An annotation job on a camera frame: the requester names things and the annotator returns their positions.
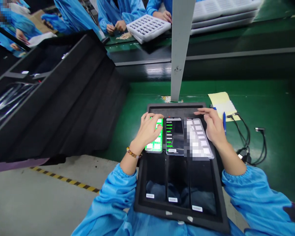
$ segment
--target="yellow paper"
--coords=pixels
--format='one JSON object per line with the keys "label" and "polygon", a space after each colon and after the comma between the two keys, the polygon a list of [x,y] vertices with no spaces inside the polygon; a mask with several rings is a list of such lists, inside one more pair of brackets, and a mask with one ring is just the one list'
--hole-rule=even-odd
{"label": "yellow paper", "polygon": [[[212,103],[213,107],[216,107],[217,113],[219,114],[219,117],[221,119],[223,119],[224,112],[225,112],[226,116],[237,112],[237,110],[235,109],[235,107],[231,103],[227,92],[211,93],[208,95],[211,99],[211,103]],[[239,116],[237,116],[237,115],[234,115],[233,118],[235,121],[240,120]],[[231,118],[226,118],[226,121],[228,122],[228,121],[233,121],[233,120]]]}

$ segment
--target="black phone screen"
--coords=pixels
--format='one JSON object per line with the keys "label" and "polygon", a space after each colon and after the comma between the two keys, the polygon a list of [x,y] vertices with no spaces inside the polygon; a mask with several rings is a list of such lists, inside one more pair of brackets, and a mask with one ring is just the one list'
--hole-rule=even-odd
{"label": "black phone screen", "polygon": [[166,153],[184,155],[184,127],[180,117],[166,118]]}
{"label": "black phone screen", "polygon": [[165,153],[147,154],[146,198],[151,201],[165,202]]}
{"label": "black phone screen", "polygon": [[216,215],[216,202],[211,161],[190,161],[191,209]]}
{"label": "black phone screen", "polygon": [[168,157],[167,201],[189,208],[188,161],[180,156]]}

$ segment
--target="green phone screen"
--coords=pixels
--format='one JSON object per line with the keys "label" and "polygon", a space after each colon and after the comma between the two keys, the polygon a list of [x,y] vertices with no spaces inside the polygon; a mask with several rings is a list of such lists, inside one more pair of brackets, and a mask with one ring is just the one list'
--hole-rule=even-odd
{"label": "green phone screen", "polygon": [[[155,129],[157,129],[158,124],[163,126],[163,119],[158,119]],[[152,143],[145,147],[145,151],[150,152],[162,152],[163,150],[163,130],[161,130],[160,136],[157,137]]]}

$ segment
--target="beaded bracelet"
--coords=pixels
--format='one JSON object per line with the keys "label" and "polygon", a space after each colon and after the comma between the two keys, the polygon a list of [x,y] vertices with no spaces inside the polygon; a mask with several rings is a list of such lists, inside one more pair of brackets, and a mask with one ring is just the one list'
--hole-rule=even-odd
{"label": "beaded bracelet", "polygon": [[127,152],[128,152],[131,156],[135,157],[136,159],[139,159],[139,158],[142,157],[142,153],[141,153],[140,155],[136,155],[136,154],[134,154],[132,151],[130,151],[130,148],[129,148],[129,147],[127,147]]}

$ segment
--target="metal pole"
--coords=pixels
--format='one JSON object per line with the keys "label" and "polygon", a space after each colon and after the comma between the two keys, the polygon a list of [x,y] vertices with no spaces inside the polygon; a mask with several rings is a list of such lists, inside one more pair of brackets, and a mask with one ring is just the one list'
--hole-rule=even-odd
{"label": "metal pole", "polygon": [[21,48],[23,48],[25,51],[30,51],[31,48],[28,47],[25,43],[23,43],[21,40],[18,40],[16,37],[11,35],[10,33],[6,32],[3,28],[0,27],[0,33],[2,33],[4,36],[6,36],[8,39],[15,42],[17,45],[19,45]]}
{"label": "metal pole", "polygon": [[171,38],[171,100],[178,101],[183,78],[195,0],[173,1]]}

